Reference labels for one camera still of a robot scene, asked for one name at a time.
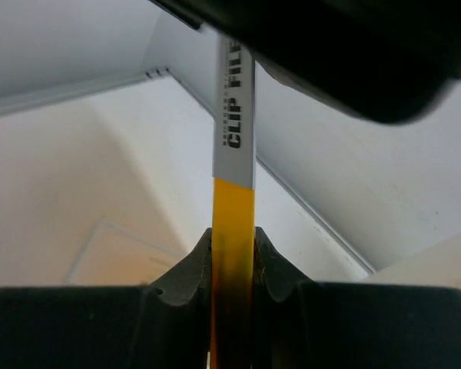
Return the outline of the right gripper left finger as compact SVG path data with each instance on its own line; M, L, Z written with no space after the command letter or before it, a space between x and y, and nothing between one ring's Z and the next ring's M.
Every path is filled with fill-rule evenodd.
M152 285L145 312L147 368L205 368L211 335L211 229Z

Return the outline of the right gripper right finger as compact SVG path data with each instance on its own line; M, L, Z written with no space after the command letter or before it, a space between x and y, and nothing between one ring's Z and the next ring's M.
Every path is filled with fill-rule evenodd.
M310 279L255 230L253 368L305 368L310 364L307 319L300 292Z

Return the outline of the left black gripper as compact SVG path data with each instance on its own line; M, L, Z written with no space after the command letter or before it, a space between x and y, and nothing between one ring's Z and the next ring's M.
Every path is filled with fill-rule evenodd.
M242 42L275 79L384 125L418 120L461 81L461 1L160 1Z

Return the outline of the orange plastic folder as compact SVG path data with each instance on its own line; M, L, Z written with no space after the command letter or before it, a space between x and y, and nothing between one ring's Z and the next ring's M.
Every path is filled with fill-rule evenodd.
M211 232L212 368L249 368L254 270L255 61L221 35Z

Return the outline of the clear sleeve with documents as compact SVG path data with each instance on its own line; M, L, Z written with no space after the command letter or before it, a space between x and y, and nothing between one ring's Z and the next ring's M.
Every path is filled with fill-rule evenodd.
M64 276L70 285L150 284L187 252L157 244L110 221L100 221Z

